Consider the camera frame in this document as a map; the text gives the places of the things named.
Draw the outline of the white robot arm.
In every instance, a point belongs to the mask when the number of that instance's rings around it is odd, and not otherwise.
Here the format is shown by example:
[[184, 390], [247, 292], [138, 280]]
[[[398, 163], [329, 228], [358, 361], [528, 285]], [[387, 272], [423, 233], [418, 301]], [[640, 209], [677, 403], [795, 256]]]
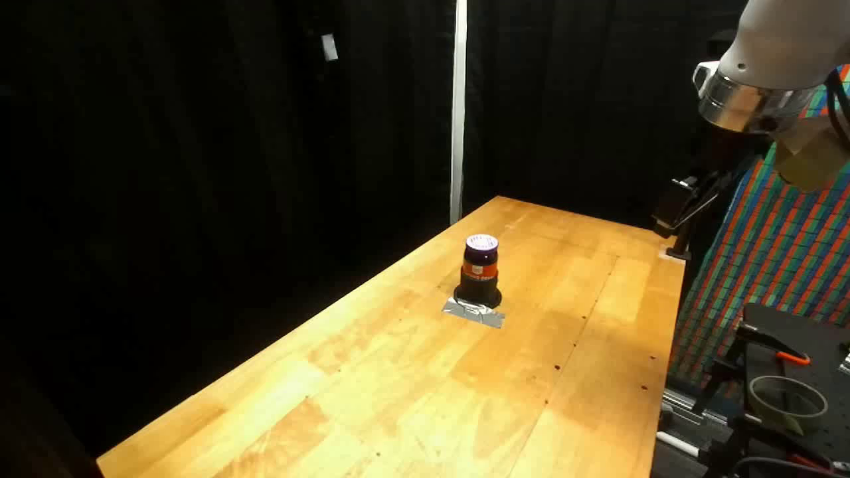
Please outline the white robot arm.
[[725, 53], [692, 82], [712, 128], [769, 139], [779, 177], [815, 191], [850, 156], [848, 61], [850, 0], [747, 0]]

